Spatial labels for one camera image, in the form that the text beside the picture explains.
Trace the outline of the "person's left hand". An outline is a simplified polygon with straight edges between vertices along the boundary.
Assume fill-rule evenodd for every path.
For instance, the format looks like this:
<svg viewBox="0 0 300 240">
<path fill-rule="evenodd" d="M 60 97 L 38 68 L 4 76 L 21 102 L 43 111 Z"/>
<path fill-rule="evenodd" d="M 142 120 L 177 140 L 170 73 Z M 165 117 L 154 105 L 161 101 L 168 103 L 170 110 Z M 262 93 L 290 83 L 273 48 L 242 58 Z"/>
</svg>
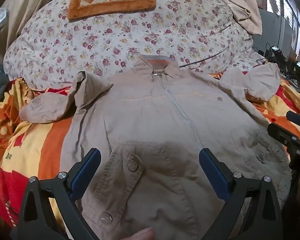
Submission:
<svg viewBox="0 0 300 240">
<path fill-rule="evenodd" d="M 155 232 L 152 228 L 146 228 L 123 240 L 155 240 Z"/>
</svg>

